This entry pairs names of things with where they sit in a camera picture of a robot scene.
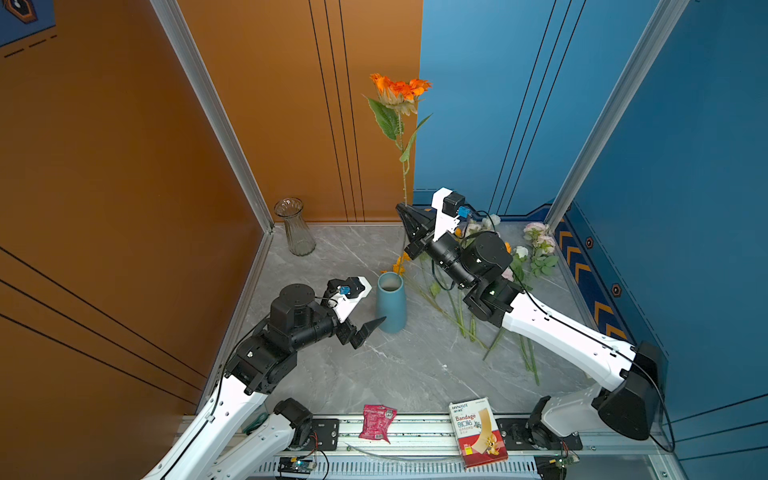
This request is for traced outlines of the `yellow orange poppy spray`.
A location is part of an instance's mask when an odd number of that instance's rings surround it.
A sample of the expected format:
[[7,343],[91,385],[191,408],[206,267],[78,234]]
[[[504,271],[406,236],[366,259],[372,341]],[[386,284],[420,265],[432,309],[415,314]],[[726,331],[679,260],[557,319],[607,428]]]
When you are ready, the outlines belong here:
[[489,349],[479,338],[478,320],[463,304],[458,287],[449,287],[447,277],[439,274],[437,269],[432,269],[432,263],[425,254],[412,259],[406,253],[401,253],[393,263],[391,272],[399,274],[409,291],[417,294],[437,314],[452,322],[463,338],[484,350]]

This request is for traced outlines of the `teal ceramic vase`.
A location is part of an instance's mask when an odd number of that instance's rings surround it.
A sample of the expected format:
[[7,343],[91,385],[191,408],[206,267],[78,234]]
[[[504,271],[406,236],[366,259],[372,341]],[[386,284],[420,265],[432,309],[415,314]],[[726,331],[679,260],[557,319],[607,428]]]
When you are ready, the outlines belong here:
[[380,329],[388,334],[403,330],[407,322],[405,282],[394,272],[379,276],[377,282],[376,317],[384,317]]

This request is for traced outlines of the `white ranunculus spray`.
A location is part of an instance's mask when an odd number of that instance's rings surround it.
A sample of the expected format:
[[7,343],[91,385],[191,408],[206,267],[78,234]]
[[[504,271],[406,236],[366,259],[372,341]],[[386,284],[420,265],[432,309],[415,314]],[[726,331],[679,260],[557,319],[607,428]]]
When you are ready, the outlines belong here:
[[498,215],[492,214],[483,218],[475,219],[469,217],[465,225],[462,236],[467,237],[474,233],[482,231],[496,231],[497,226],[501,223],[501,218]]

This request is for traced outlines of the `orange gerbera flower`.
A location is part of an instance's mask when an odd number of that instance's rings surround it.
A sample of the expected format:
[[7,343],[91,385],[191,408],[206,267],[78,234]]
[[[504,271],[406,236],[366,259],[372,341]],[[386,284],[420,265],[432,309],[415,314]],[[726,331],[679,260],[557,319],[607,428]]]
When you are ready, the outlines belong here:
[[367,97],[367,102],[381,132],[391,140],[399,151],[401,166],[403,203],[409,204],[408,175],[411,170],[411,154],[421,127],[429,116],[419,121],[411,132],[406,130],[407,117],[418,114],[420,98],[432,88],[429,81],[412,79],[408,82],[394,81],[385,75],[373,73],[369,76],[377,98]]

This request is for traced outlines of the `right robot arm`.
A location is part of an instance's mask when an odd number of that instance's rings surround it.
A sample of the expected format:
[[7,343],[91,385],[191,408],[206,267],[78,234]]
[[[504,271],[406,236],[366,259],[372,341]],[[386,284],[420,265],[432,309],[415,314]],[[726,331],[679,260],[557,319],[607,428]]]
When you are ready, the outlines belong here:
[[412,259],[427,255],[453,287],[464,291],[464,303],[476,318],[544,346],[592,379],[586,389],[538,401],[525,426],[533,447],[555,449],[574,434],[604,428],[631,440],[652,438],[668,417],[657,347],[603,335],[505,278],[513,256],[503,240],[481,231],[462,244],[454,234],[457,207],[426,211],[400,203],[396,211],[407,236],[405,253]]

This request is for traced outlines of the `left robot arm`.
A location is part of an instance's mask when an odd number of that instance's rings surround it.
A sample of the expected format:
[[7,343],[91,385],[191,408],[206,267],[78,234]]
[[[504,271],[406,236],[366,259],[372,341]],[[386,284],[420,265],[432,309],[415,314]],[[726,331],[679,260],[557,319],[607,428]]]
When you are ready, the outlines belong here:
[[331,337],[359,348],[382,324],[374,319],[355,327],[348,320],[371,291],[362,276],[331,279],[321,295],[305,284],[284,287],[228,357],[202,411],[147,478],[246,479],[278,453],[304,445],[313,415],[292,398],[280,401],[244,440],[228,444],[297,366],[301,349]]

